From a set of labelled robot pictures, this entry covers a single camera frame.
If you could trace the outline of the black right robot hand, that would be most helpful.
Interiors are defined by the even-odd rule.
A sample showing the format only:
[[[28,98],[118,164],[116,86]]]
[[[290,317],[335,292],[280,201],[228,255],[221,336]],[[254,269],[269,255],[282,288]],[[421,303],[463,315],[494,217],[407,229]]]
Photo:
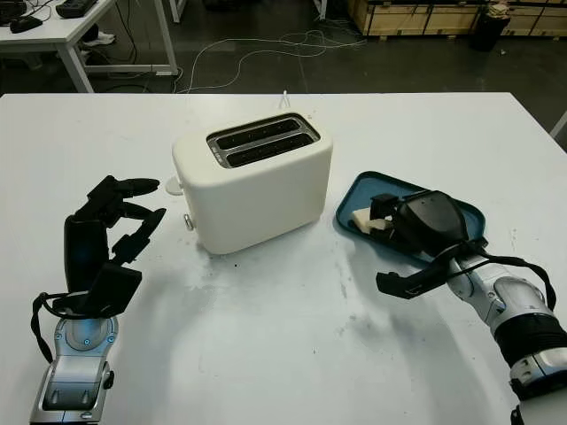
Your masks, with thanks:
[[[432,258],[469,240],[464,216],[456,201],[438,190],[406,197],[383,193],[371,198],[369,217],[383,229],[370,230],[371,238],[406,254]]]

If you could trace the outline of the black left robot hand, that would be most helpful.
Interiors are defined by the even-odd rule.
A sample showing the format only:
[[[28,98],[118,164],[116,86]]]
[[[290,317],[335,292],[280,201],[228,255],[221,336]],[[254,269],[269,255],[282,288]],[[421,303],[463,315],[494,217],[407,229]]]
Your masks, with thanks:
[[[69,291],[89,290],[104,265],[130,264],[145,249],[166,210],[152,211],[129,199],[152,193],[158,187],[156,179],[118,180],[108,175],[87,194],[86,204],[66,218],[64,266]],[[107,230],[121,218],[139,220],[141,225],[110,247]]]

